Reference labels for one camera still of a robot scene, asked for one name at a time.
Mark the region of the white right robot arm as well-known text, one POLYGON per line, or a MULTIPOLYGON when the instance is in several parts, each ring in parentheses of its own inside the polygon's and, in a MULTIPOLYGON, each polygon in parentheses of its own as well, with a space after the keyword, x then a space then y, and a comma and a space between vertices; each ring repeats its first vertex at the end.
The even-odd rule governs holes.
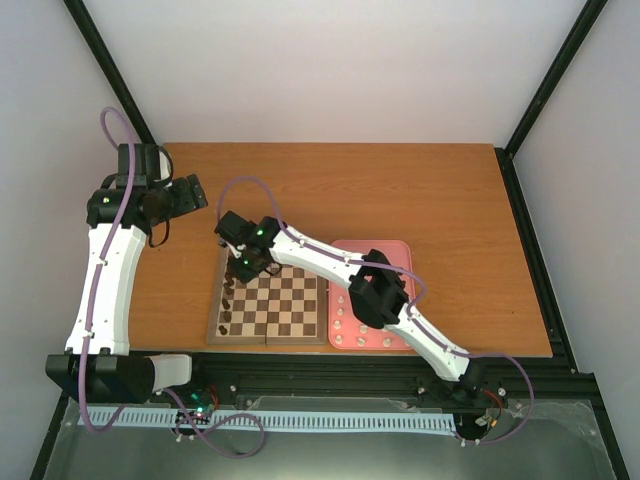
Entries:
POLYGON ((266 216, 246 220, 233 211, 220 215, 215 233, 231 253, 231 274, 247 283, 273 264, 309 271, 345 289, 355 317, 377 330, 402 338, 450 384, 460 404, 476 399, 484 382, 483 367, 449 340, 419 311, 405 291, 404 277, 414 275, 389 263, 380 251, 366 254, 340 250, 308 237, 283 221, 266 216))

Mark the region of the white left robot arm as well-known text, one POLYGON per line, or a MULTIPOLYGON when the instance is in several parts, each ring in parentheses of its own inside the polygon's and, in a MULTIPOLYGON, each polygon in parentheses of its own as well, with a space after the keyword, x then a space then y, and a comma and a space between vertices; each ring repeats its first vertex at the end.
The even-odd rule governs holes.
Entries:
POLYGON ((119 146, 116 172, 87 202, 89 258, 77 318, 63 353, 45 364, 70 398, 142 404, 167 387, 190 403, 206 395, 208 378, 189 355, 131 355, 129 313, 141 253, 157 245, 154 227, 207 204, 196 175, 175 177, 165 148, 119 146))

